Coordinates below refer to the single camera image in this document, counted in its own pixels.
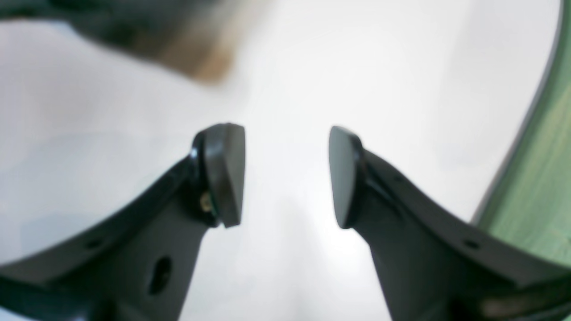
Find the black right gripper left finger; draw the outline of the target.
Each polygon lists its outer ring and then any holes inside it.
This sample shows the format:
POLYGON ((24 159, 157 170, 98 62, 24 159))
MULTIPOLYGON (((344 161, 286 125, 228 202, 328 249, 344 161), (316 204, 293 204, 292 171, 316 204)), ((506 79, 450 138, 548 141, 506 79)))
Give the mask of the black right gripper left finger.
POLYGON ((94 227, 1 266, 1 307, 33 321, 177 321, 210 228, 240 224, 245 128, 198 132, 190 153, 94 227))

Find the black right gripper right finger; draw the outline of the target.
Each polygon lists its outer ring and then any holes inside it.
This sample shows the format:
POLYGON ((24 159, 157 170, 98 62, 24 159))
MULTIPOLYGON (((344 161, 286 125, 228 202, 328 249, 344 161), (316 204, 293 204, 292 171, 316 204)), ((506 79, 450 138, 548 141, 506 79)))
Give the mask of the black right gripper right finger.
POLYGON ((393 321, 563 321, 570 269, 461 221, 397 168, 333 126, 329 163, 340 228, 367 242, 393 321))

